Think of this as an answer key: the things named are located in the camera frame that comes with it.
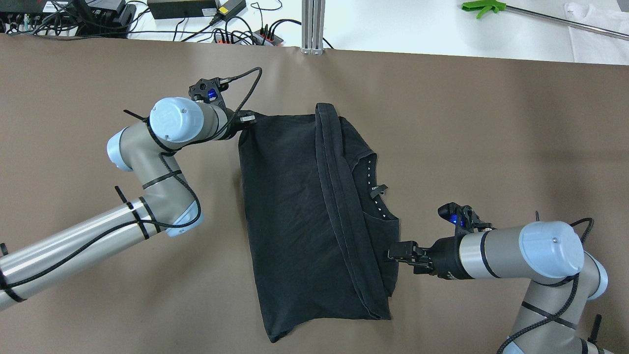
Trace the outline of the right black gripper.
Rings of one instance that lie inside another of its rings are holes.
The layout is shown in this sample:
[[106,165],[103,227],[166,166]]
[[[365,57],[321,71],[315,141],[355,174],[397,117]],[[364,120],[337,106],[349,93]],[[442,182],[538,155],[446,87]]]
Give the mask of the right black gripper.
[[438,208],[437,213],[442,219],[454,224],[453,236],[438,239],[428,248],[418,247],[414,240],[394,242],[387,251],[387,257],[392,261],[418,260],[422,266],[414,266],[416,275],[427,274],[445,280],[472,279],[464,269],[459,255],[463,237],[475,231],[492,230],[493,225],[481,220],[468,205],[446,203]]

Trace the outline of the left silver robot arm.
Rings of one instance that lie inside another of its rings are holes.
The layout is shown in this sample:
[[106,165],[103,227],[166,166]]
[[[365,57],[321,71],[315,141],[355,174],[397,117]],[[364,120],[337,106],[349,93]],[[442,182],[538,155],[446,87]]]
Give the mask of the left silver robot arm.
[[175,237],[203,221],[200,201],[175,159],[192,144],[231,139],[256,117],[227,108],[222,97],[241,76],[200,79],[186,98],[163,98],[147,117],[107,143],[110,161],[133,173],[143,195],[13,253],[1,256],[1,309],[5,310],[151,236]]

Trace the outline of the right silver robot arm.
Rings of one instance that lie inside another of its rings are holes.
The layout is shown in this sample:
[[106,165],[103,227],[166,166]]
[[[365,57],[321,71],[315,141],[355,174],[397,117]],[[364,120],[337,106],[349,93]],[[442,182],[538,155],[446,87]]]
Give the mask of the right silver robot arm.
[[499,354],[604,354],[596,343],[597,316],[591,335],[577,336],[586,303],[607,288],[606,269],[583,247],[593,227],[591,218],[579,236],[577,222],[537,220],[497,229],[479,218],[471,206],[454,202],[438,209],[455,227],[454,235],[420,247],[413,240],[391,244],[389,260],[409,264],[416,275],[445,280],[530,280],[510,336]]

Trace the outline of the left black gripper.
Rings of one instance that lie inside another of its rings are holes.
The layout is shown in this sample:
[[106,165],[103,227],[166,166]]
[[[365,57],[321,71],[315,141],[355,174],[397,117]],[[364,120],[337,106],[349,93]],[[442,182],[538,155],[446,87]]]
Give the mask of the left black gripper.
[[220,141],[233,138],[237,132],[256,122],[252,111],[236,112],[227,108],[222,92],[234,78],[200,79],[189,87],[189,96],[204,114],[200,141]]

